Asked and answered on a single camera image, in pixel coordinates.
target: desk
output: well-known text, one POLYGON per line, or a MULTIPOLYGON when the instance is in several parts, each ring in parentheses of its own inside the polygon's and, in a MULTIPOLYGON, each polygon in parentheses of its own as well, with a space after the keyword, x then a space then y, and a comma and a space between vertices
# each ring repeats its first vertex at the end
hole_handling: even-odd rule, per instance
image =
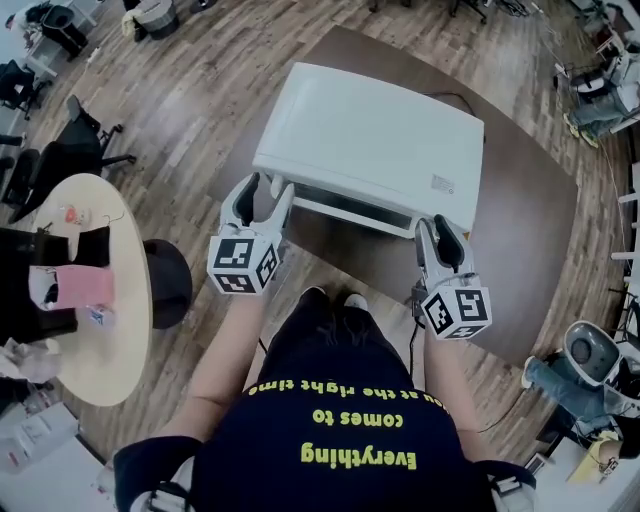
MULTIPOLYGON (((84 18, 85 21, 89 22, 89 24, 92 27, 97 26, 96 20, 94 20, 89 13, 87 13, 86 11, 78 7, 73 0, 67 0, 66 2, 60 3, 59 5, 62 5, 64 7, 69 7, 75 13, 79 14, 82 18, 84 18)), ((39 68, 41 71, 44 71, 45 73, 49 73, 52 77, 55 78, 58 76, 58 73, 56 73, 47 64, 45 64, 45 62, 42 59, 35 57, 37 50, 40 48, 40 45, 45 39, 46 38, 42 35, 42 33, 39 32, 35 37, 35 40, 33 41, 33 46, 27 50, 27 53, 24 56, 24 59, 27 63, 32 64, 33 66, 39 68)))
MULTIPOLYGON (((540 333, 565 263, 577 200, 574 178, 493 105, 397 48, 333 27, 303 61, 416 92, 460 93, 484 122, 486 143, 470 242, 482 284, 491 293, 493 325, 472 342, 509 363, 521 365, 540 333)), ((253 171, 251 162, 275 100, 267 102, 238 137, 209 186, 214 199, 224 200, 238 181, 253 171)), ((465 110, 456 98, 446 102, 465 110)), ((256 218, 272 205, 268 190, 259 189, 256 218)), ((301 208, 293 209, 286 236, 400 303, 420 277, 412 240, 301 208)))
POLYGON ((115 325, 101 328, 78 311, 78 331, 56 338, 63 356, 60 382, 85 402, 111 406, 131 394, 147 358, 152 321, 147 259, 124 199, 110 183, 92 174, 77 174, 60 183, 38 210, 33 230, 52 222, 51 234, 68 236, 68 227, 57 220, 57 209, 68 204, 91 210, 88 229, 105 226, 106 215, 111 219, 124 215, 110 224, 115 325))

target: table leg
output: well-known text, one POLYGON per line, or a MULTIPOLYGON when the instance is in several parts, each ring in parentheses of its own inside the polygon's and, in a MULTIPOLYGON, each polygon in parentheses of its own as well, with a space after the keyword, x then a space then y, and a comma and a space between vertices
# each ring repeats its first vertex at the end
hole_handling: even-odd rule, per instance
POLYGON ((58 76, 58 73, 56 73, 53 69, 51 69, 49 66, 47 66, 40 59, 36 59, 35 57, 29 55, 29 56, 27 56, 26 60, 30 64, 33 64, 34 66, 40 68, 41 71, 44 71, 45 73, 49 73, 52 77, 55 78, 55 77, 58 76))
POLYGON ((182 322, 191 307, 191 271, 176 246, 166 240, 144 242, 151 281, 153 328, 168 329, 182 322))
POLYGON ((84 11, 83 9, 81 9, 80 7, 78 7, 73 0, 71 2, 67 2, 67 7, 73 9, 74 11, 77 11, 78 14, 80 16, 82 16, 85 20, 87 20, 89 23, 91 23, 92 26, 96 27, 98 24, 96 23, 96 20, 93 19, 93 17, 86 11, 84 11))

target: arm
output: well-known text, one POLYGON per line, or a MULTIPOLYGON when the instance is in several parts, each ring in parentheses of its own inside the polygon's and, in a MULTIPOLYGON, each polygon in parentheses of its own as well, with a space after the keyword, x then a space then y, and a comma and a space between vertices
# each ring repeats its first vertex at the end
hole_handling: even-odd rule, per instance
POLYGON ((267 294, 234 297, 220 329, 198 363, 176 415, 155 437, 206 441, 242 393, 264 320, 267 294))
POLYGON ((460 360, 457 341, 436 340, 427 328, 424 337, 424 372, 427 391, 447 407, 456 425, 465 457, 470 461, 496 459, 478 431, 473 397, 460 360))

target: sneaker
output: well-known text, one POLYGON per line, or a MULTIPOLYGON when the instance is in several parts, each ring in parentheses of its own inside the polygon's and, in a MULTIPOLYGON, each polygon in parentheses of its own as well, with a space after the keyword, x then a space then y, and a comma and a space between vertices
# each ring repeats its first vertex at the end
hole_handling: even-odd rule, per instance
POLYGON ((565 124, 569 127, 571 135, 573 135, 576 139, 580 138, 580 130, 578 130, 578 125, 573 124, 569 120, 569 114, 562 114, 562 119, 564 119, 565 124))
POLYGON ((305 293, 307 293, 309 290, 320 290, 322 293, 324 293, 325 295, 327 294, 327 292, 324 290, 324 288, 320 287, 320 286, 309 286, 309 288, 307 288, 305 291, 303 291, 300 296, 302 297, 305 293))
POLYGON ((522 377, 520 377, 520 385, 524 389, 531 389, 531 386, 533 386, 533 382, 531 382, 529 379, 525 378, 525 374, 527 372, 527 366, 529 366, 529 363, 531 361, 533 361, 533 359, 535 359, 534 356, 529 356, 529 357, 527 357, 527 360, 524 362, 524 369, 522 370, 522 377))
POLYGON ((369 304, 367 304, 367 299, 357 293, 352 293, 347 297, 347 299, 344 301, 344 307, 358 308, 362 311, 369 311, 369 304))
POLYGON ((589 146, 591 146, 592 148, 598 149, 600 147, 600 145, 598 144, 598 139, 596 139, 589 132, 582 131, 580 132, 580 135, 582 135, 582 138, 585 140, 585 142, 589 144, 589 146))

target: black cable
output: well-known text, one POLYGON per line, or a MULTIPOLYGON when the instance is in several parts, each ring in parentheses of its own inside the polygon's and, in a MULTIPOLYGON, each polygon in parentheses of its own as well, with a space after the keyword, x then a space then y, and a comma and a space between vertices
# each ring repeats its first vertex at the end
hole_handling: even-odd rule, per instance
POLYGON ((416 335, 418 334, 418 320, 416 319, 416 325, 413 328, 413 334, 409 341, 409 376, 413 380, 413 344, 416 341, 416 335))
POLYGON ((473 107, 469 104, 467 99, 462 94, 459 94, 459 93, 453 92, 453 91, 439 91, 439 92, 423 92, 422 95, 423 96, 428 96, 429 98, 437 98, 438 96, 455 96, 460 101, 462 101, 462 103, 465 104, 465 106, 467 107, 467 110, 469 111, 469 114, 471 114, 473 117, 475 117, 477 119, 480 119, 476 115, 475 111, 473 110, 473 107))
POLYGON ((505 412, 505 413, 502 415, 502 417, 501 417, 498 421, 496 421, 493 425, 491 425, 491 426, 489 426, 489 427, 485 428, 484 430, 480 430, 480 431, 479 431, 479 432, 477 432, 477 433, 478 433, 478 434, 482 434, 482 433, 486 432, 487 430, 491 430, 491 429, 492 429, 493 427, 495 427, 498 423, 500 423, 503 419, 505 419, 505 418, 508 416, 508 414, 513 410, 513 408, 516 406, 516 404, 518 403, 518 400, 520 400, 520 397, 521 397, 522 395, 524 395, 524 392, 525 392, 525 391, 526 391, 526 389, 523 389, 522 391, 520 391, 520 394, 519 394, 519 395, 518 395, 518 397, 513 401, 513 404, 511 404, 511 407, 509 407, 509 408, 507 409, 507 412, 505 412))

